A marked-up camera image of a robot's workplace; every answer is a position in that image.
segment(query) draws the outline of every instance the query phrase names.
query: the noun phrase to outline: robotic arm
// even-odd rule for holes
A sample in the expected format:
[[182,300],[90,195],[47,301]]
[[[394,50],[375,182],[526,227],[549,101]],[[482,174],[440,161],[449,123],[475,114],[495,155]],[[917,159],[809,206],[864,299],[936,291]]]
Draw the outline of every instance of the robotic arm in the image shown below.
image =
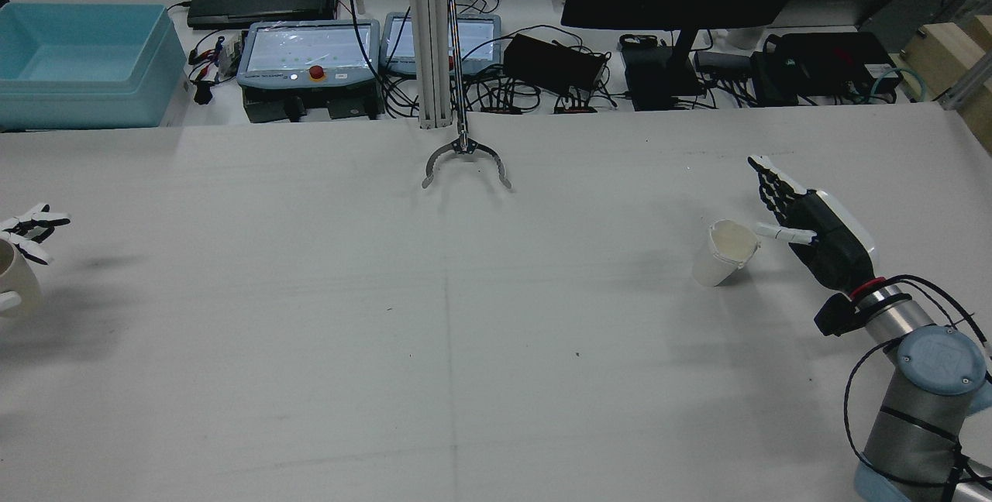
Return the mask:
[[[864,328],[877,342],[851,378],[877,350],[896,366],[863,452],[848,428],[860,460],[855,490],[869,502],[992,501],[992,469],[964,456],[958,438],[964,418],[992,406],[986,358],[992,350],[971,315],[927,280],[876,277],[874,241],[833,196],[802,187],[764,156],[748,157],[748,163],[758,173],[762,202],[779,223],[759,224],[758,233],[789,241],[815,279],[839,291],[816,315],[816,326],[838,336]],[[900,284],[945,298],[985,354],[953,321],[936,325]]]

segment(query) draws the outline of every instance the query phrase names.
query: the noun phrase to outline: white mug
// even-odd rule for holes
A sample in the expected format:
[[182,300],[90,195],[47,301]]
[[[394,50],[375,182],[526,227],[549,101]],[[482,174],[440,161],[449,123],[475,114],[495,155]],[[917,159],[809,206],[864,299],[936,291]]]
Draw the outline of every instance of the white mug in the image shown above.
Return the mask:
[[0,240],[0,316],[21,318],[42,304],[38,277],[14,245]]

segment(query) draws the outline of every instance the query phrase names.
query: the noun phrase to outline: cardboard box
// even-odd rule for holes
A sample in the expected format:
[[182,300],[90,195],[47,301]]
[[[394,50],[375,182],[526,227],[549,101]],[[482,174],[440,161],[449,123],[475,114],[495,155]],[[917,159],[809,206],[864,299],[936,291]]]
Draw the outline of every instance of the cardboard box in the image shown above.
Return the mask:
[[964,26],[973,42],[978,43],[982,50],[992,50],[992,15],[977,15]]
[[[932,99],[957,82],[984,54],[985,50],[954,23],[929,23],[917,30],[900,57],[924,78]],[[992,152],[992,81],[975,91],[958,114]]]

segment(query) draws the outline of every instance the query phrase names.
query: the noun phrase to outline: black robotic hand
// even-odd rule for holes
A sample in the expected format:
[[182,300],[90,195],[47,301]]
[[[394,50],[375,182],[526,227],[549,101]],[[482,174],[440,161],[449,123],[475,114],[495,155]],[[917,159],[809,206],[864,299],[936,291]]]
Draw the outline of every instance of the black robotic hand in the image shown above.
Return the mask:
[[782,226],[760,226],[759,233],[793,243],[798,259],[830,290],[849,296],[875,279],[875,242],[840,202],[802,187],[768,157],[749,156],[748,164],[758,173],[762,202]]

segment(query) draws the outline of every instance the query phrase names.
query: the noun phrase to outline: monitor stand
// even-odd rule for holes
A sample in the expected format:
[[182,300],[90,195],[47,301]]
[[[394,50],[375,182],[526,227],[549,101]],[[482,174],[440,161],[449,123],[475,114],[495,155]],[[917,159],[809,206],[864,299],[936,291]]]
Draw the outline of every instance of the monitor stand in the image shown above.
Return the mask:
[[627,89],[636,111],[663,111],[676,107],[679,96],[698,96],[704,89],[688,55],[698,29],[682,29],[674,46],[649,49],[623,47]]

